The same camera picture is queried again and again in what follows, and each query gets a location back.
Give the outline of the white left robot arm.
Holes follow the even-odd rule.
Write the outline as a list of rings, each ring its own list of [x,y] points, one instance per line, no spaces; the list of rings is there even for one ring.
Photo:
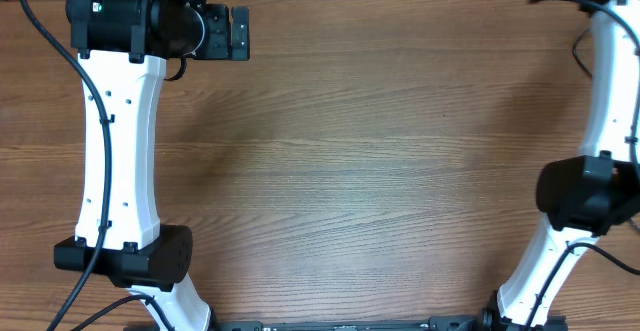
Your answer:
[[[67,0],[66,15],[87,74],[84,199],[55,266],[106,276],[158,330],[214,330],[188,273],[192,232],[158,217],[155,125],[170,60],[249,59],[249,11],[208,0]]]

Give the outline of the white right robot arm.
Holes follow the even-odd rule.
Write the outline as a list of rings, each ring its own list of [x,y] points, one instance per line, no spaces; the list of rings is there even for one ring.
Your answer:
[[[542,169],[534,237],[477,330],[567,329],[549,314],[555,296],[584,253],[600,253],[598,240],[639,212],[639,0],[529,1],[570,2],[589,15],[590,114],[577,156]]]

